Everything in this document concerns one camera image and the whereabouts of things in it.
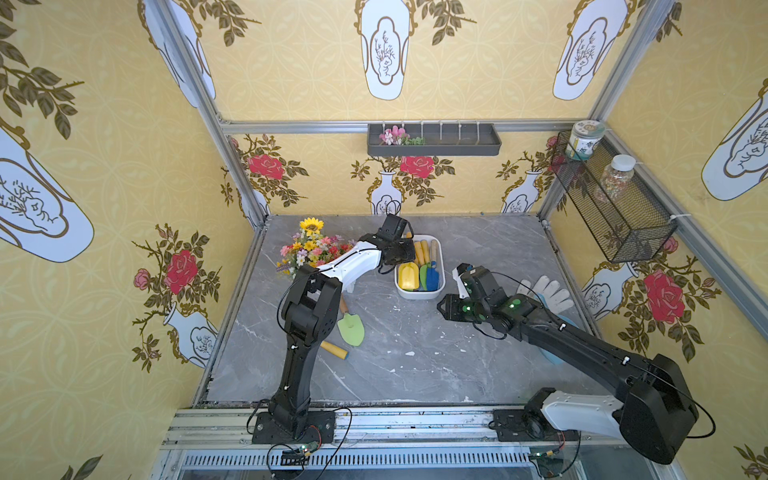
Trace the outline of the yellow shovel pile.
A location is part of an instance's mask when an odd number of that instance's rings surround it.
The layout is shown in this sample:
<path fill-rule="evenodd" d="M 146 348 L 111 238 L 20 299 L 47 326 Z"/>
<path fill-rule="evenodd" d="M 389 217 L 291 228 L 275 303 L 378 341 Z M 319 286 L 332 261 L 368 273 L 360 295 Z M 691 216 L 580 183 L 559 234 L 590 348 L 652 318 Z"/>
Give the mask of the yellow shovel pile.
<path fill-rule="evenodd" d="M 397 285 L 403 291 L 416 291 L 420 288 L 420 267 L 415 262 L 398 266 Z"/>

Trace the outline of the blue metal shovel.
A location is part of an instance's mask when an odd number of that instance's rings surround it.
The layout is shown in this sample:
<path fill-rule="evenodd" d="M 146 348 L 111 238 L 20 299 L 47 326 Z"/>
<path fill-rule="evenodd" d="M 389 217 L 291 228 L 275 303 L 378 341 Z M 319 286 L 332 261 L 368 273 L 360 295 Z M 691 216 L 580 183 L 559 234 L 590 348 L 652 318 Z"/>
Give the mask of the blue metal shovel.
<path fill-rule="evenodd" d="M 440 277 L 437 271 L 439 246 L 436 240 L 429 244 L 430 263 L 426 272 L 426 287 L 428 291 L 437 291 L 440 285 Z"/>

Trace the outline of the yellow handle tool front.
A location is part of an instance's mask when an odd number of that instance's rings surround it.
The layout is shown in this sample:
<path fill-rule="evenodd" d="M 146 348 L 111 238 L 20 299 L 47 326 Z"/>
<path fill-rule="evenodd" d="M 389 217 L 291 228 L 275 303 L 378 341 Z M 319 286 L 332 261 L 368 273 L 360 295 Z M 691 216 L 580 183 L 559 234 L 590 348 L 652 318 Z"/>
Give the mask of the yellow handle tool front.
<path fill-rule="evenodd" d="M 321 348 L 325 351 L 329 352 L 330 354 L 334 355 L 335 357 L 346 360 L 348 357 L 349 352 L 337 345 L 334 345 L 328 341 L 322 341 L 321 342 Z"/>

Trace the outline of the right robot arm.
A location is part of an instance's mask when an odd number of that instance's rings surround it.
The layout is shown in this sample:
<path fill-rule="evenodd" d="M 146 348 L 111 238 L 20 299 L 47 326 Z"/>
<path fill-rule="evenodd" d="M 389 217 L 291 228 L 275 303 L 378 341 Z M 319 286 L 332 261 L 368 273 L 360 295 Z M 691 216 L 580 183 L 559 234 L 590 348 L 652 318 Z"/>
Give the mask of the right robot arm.
<path fill-rule="evenodd" d="M 526 282 L 507 294 L 497 276 L 482 266 L 460 265 L 454 273 L 459 291 L 445 295 L 438 311 L 447 321 L 475 328 L 489 324 L 496 340 L 513 338 L 547 351 L 607 391 L 576 395 L 540 389 L 523 409 L 528 435 L 595 433 L 622 439 L 657 464 L 671 464 L 702 410 L 678 364 L 661 354 L 648 359 L 613 346 L 563 320 Z"/>

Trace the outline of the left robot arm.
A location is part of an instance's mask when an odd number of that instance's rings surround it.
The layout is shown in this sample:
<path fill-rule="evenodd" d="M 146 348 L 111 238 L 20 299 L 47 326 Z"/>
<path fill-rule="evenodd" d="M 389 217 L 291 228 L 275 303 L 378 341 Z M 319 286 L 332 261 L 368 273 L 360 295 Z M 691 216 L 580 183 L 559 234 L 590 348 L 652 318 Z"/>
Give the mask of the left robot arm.
<path fill-rule="evenodd" d="M 346 253 L 319 267 L 298 269 L 278 303 L 277 323 L 286 335 L 287 349 L 279 388 L 256 408 L 247 429 L 256 445 L 331 443 L 337 412 L 310 407 L 311 376 L 321 343 L 336 327 L 342 292 L 364 274 L 393 269 L 415 259 L 410 223 L 389 214 L 375 233 L 362 236 Z"/>

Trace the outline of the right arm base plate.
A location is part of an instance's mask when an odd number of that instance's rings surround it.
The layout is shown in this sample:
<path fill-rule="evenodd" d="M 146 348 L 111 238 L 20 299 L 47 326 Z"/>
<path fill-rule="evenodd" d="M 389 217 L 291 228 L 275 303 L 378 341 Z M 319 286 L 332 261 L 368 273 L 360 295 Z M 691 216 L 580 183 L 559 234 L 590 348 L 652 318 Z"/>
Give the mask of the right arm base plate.
<path fill-rule="evenodd" d="M 541 414 L 524 409 L 496 409 L 488 428 L 500 442 L 569 443 L 580 438 L 576 430 L 556 430 Z"/>

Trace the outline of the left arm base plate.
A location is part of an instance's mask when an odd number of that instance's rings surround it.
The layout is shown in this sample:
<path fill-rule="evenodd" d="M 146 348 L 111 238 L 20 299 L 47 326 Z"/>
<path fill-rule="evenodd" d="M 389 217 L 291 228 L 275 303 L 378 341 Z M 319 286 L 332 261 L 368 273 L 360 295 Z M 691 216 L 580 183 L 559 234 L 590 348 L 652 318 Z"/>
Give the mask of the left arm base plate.
<path fill-rule="evenodd" d="M 335 427 L 336 413 L 330 410 L 310 410 L 304 417 L 285 421 L 269 412 L 262 412 L 256 416 L 251 440 L 257 445 L 308 442 L 325 445 L 333 441 Z"/>

